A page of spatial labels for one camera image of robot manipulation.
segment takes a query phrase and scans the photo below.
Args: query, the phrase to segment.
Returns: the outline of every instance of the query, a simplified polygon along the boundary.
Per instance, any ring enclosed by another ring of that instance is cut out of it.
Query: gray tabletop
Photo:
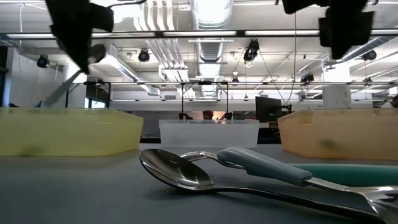
[[[151,147],[160,145],[141,145]],[[199,149],[167,150],[181,154]],[[398,165],[308,159],[284,152],[280,145],[254,150],[283,162]],[[136,150],[109,157],[0,157],[0,223],[356,223],[259,196],[182,192],[149,175],[138,155]],[[214,161],[195,163],[216,185],[255,187],[370,210],[356,195],[251,177]]]

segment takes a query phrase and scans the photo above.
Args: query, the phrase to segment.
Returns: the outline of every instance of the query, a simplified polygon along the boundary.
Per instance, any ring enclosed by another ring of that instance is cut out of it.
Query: person
[[[211,110],[205,110],[203,112],[203,119],[213,119],[214,113]]]
[[[392,99],[392,102],[387,102],[381,105],[381,108],[398,108],[398,95]]]

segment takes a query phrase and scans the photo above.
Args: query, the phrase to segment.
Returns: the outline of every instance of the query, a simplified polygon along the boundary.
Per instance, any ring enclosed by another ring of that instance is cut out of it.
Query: ceiling
[[[295,16],[287,15],[283,10],[283,6],[275,6],[271,1],[245,1],[235,0],[233,7],[233,16],[230,23],[230,29],[295,29]],[[374,29],[377,28],[394,28],[398,26],[398,3],[389,1],[390,4],[380,4],[377,6],[368,6],[367,11],[375,11]],[[189,1],[174,0],[174,24],[176,29],[189,30],[192,28],[191,11]],[[45,9],[45,5],[35,5]],[[50,32],[50,17],[46,10],[24,6],[21,10],[21,4],[2,4],[0,7],[0,32]],[[317,29],[318,18],[323,17],[325,9],[321,7],[308,7],[299,11],[296,15],[297,29]],[[119,24],[115,25],[115,31],[135,30],[133,19],[127,18]],[[271,72],[273,79],[278,81],[291,81],[291,76],[298,72],[301,68],[312,61],[311,58],[323,58],[327,54],[328,49],[321,47],[317,37],[301,37],[301,38],[260,38],[261,54],[266,61],[266,66],[260,55],[254,60],[253,66],[245,68],[241,58],[242,52],[250,42],[247,38],[231,39],[233,42],[227,43],[223,61],[225,64],[221,66],[221,74],[225,80],[232,79],[233,71],[238,72],[241,82],[269,81],[269,74],[266,69]],[[158,76],[159,63],[155,57],[151,57],[149,62],[141,63],[137,56],[141,48],[147,48],[145,40],[104,40],[98,41],[106,44],[113,44],[118,49],[118,58],[125,61],[133,70],[139,73],[140,78],[148,82],[161,82]],[[178,43],[183,55],[184,62],[189,68],[188,76],[195,78],[198,74],[197,57],[194,45],[188,43],[188,39],[178,39]],[[68,63],[68,57],[58,49],[55,41],[44,40],[26,40],[22,42],[22,51],[37,57],[39,54],[48,54],[53,62]],[[377,59],[394,52],[398,52],[398,39],[394,39],[375,49]],[[387,70],[396,66],[398,55],[393,55],[384,60],[378,61],[367,67],[366,75]],[[363,80],[365,78],[365,69],[359,69],[363,66],[362,60],[353,60],[350,62],[351,78],[353,80]],[[322,70],[320,61],[313,62],[308,68],[312,71],[316,80],[322,80]],[[111,66],[97,65],[93,66],[94,74],[103,77],[111,82],[127,82],[123,75]],[[382,77],[378,81],[388,81],[398,79],[398,74]],[[388,86],[380,86],[380,89],[388,88]],[[130,87],[130,90],[138,90],[138,87]]]

